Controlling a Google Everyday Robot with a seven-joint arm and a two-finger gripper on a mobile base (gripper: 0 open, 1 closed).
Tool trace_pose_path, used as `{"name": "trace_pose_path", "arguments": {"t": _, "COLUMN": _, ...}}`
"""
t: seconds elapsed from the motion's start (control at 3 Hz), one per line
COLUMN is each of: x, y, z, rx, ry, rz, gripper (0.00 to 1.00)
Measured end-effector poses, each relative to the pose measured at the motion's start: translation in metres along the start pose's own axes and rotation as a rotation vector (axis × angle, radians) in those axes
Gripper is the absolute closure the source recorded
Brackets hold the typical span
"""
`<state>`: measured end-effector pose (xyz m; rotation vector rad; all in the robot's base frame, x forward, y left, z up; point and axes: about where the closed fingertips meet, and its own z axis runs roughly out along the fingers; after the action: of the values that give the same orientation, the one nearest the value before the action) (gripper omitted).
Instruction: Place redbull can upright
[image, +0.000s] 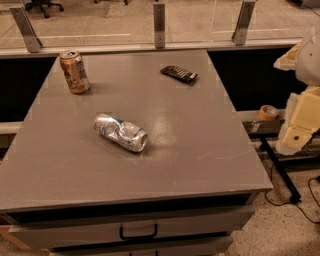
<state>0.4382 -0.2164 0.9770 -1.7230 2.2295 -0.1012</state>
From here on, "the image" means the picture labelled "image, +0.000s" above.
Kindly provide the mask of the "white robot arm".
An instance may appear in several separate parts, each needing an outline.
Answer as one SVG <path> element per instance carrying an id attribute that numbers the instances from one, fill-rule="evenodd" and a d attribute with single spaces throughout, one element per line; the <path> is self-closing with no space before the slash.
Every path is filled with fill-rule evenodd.
<path id="1" fill-rule="evenodd" d="M 296 79 L 307 85 L 302 93 L 290 94 L 276 144 L 280 154 L 293 155 L 320 129 L 320 22 L 299 44 L 278 58 L 274 67 L 294 70 Z"/>

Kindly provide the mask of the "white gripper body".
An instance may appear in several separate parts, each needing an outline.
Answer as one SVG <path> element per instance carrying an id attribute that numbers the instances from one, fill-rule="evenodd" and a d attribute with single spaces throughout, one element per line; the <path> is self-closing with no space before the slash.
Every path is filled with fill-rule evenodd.
<path id="1" fill-rule="evenodd" d="M 284 118 L 276 150 L 283 155 L 293 155 L 320 129 L 320 88 L 308 86 L 301 94 L 291 93 Z"/>

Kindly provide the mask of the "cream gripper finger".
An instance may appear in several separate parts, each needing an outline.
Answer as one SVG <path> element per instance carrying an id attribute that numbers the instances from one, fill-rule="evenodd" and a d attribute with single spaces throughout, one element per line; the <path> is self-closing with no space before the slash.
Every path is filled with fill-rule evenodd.
<path id="1" fill-rule="evenodd" d="M 283 71 L 295 70 L 298 50 L 299 44 L 293 46 L 289 51 L 275 61 L 274 67 Z"/>

